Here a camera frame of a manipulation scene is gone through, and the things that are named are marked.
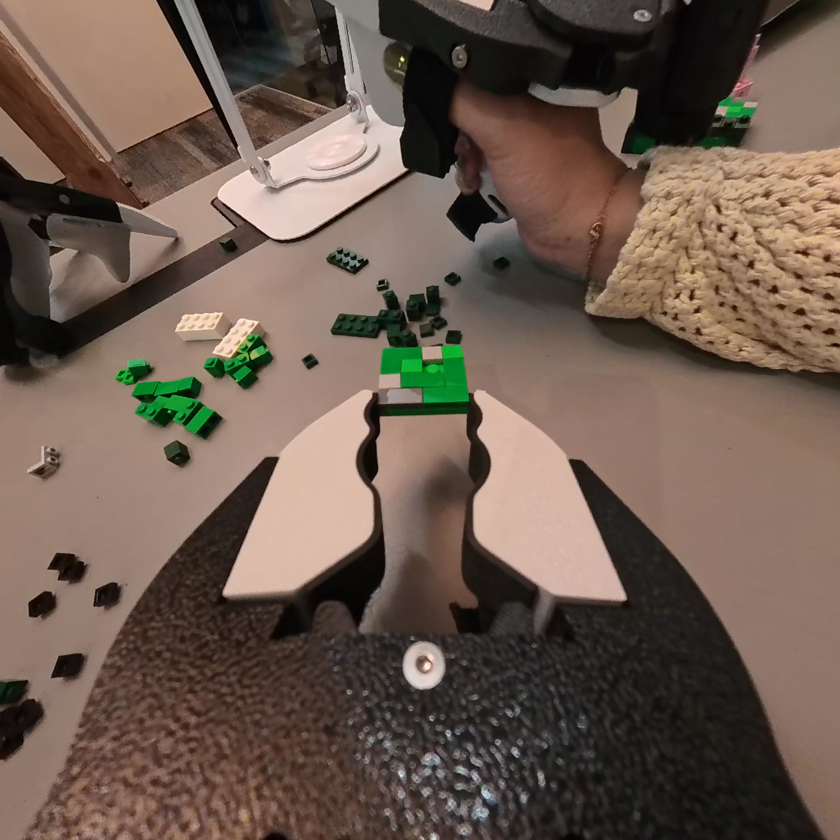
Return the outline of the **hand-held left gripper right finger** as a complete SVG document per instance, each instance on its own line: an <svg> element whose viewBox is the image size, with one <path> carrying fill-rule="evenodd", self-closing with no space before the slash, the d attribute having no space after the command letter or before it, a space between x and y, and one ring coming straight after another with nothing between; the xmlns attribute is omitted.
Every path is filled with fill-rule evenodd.
<svg viewBox="0 0 840 840"><path fill-rule="evenodd" d="M477 606L462 628L487 633L519 605L525 633L558 627L566 606L622 608L627 593L571 461L549 435L487 391L470 396L473 487L462 577Z"/></svg>

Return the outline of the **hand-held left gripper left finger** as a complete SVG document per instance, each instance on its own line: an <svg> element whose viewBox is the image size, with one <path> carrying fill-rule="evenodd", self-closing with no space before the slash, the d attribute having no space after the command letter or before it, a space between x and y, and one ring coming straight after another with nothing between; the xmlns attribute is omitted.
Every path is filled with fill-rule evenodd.
<svg viewBox="0 0 840 840"><path fill-rule="evenodd" d="M385 573L382 505L373 485L377 396L361 390L281 451L222 596L280 605L276 634L300 634L339 604L359 628Z"/></svg>

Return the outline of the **green lego panel with studs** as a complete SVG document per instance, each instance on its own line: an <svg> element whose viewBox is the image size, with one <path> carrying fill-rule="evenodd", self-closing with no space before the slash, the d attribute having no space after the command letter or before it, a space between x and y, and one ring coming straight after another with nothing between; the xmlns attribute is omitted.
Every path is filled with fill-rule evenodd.
<svg viewBox="0 0 840 840"><path fill-rule="evenodd" d="M383 349L377 389L381 417L466 415L469 401L459 344Z"/></svg>

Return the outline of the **pile of green lego bricks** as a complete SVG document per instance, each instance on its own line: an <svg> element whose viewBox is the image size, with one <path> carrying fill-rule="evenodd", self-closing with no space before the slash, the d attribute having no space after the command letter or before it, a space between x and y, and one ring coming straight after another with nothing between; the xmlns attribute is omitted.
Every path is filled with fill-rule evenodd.
<svg viewBox="0 0 840 840"><path fill-rule="evenodd" d="M203 368L202 371L205 376L214 380L230 380L239 389L246 391L258 382L261 371L274 360L274 354L267 342L266 347L269 362L258 368L249 365L237 370L233 375L221 378L212 376ZM126 363L114 375L117 383L130 389L130 394L137 403L134 414L157 427L176 424L189 434L202 439L209 438L222 423L223 417L203 401L203 382L193 375L155 381L152 379L153 371L153 366L147 360L137 359Z"/></svg>

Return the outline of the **pink lego pig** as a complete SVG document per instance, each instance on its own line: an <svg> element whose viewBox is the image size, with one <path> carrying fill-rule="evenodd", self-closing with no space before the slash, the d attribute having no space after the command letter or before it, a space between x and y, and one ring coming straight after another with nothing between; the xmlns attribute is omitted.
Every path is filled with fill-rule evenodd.
<svg viewBox="0 0 840 840"><path fill-rule="evenodd" d="M749 95L751 91L751 88L753 86L753 79L751 76L752 67L759 53L760 38L761 34L756 34L753 38L750 51L747 55L747 58L745 59L739 78L731 91L730 96L732 99L744 99Z"/></svg>

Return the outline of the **white lego brick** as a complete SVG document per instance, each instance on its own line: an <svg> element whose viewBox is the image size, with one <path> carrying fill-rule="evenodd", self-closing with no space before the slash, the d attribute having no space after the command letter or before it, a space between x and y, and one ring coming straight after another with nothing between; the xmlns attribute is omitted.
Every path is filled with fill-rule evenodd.
<svg viewBox="0 0 840 840"><path fill-rule="evenodd" d="M175 327L175 335L183 341L221 342L232 328L231 321L220 311L188 313Z"/></svg>
<svg viewBox="0 0 840 840"><path fill-rule="evenodd" d="M214 347L212 355L223 360L231 359L240 353L239 347L250 335L262 337L264 334L265 329L259 321L240 318Z"/></svg>

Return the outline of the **group of black lego pieces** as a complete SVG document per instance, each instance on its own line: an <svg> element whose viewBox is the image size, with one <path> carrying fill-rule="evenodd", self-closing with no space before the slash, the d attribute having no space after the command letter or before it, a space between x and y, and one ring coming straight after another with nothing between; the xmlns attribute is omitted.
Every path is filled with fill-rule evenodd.
<svg viewBox="0 0 840 840"><path fill-rule="evenodd" d="M56 572L58 582L75 584L87 572L88 565L74 553L57 552L49 562L48 570ZM98 586L93 593L95 608L110 610L122 600L122 586L110 581ZM42 619L57 608L57 597L52 591L42 591L27 604L28 616ZM86 664L83 653L62 654L56 658L50 677L68 681L77 678ZM42 720L43 704L29 696L27 679L1 680L1 760L6 761L20 750L29 735Z"/></svg>

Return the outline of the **person's right hand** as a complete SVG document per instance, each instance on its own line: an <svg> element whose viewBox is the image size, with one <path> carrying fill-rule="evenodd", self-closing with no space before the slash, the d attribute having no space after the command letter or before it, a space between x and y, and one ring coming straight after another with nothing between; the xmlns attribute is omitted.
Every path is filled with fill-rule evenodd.
<svg viewBox="0 0 840 840"><path fill-rule="evenodd" d="M535 259L606 281L644 204L646 173L607 149L598 111L498 96L464 80L451 102L459 190L475 193L489 175Z"/></svg>

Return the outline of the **pile of dark green pieces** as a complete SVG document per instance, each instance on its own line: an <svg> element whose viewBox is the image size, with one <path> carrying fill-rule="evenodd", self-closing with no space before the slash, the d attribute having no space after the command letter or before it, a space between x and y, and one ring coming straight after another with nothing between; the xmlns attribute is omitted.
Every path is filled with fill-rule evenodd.
<svg viewBox="0 0 840 840"><path fill-rule="evenodd" d="M375 339L385 332L388 344L395 348L410 348L417 345L417 336L409 327L410 322L419 324L419 336L430 338L438 331L445 330L446 344L461 344L463 333L448 329L448 321L441 316L441 297L439 287L428 286L425 292L415 293L406 299L402 306L387 279L382 278L376 284L381 293L385 308L375 315L341 313L337 315L331 334L340 337ZM249 365L258 368L270 360L263 337L250 335L239 347L240 353L223 360L213 355L207 357L203 369L216 378L234 375L237 370Z"/></svg>

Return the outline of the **white book stand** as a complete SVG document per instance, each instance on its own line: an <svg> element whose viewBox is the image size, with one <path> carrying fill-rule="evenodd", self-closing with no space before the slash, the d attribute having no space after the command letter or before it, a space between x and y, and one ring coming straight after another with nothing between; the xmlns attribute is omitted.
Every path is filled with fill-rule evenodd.
<svg viewBox="0 0 840 840"><path fill-rule="evenodd" d="M402 120L382 67L388 41L343 11L369 2L332 2L339 30L346 113L269 158L252 142L196 3L175 1L202 68L199 78L224 118L246 173L224 184L219 201L269 239L304 238L402 177Z"/></svg>

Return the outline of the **spare hand-held gripper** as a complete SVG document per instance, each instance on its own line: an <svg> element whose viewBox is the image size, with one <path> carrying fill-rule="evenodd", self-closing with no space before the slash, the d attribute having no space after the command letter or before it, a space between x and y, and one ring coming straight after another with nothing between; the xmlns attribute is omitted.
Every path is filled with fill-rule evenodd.
<svg viewBox="0 0 840 840"><path fill-rule="evenodd" d="M1 160L1 365L28 366L70 350L67 329L50 316L50 250L100 259L130 278L131 234L178 239L158 219L68 186L27 180Z"/></svg>

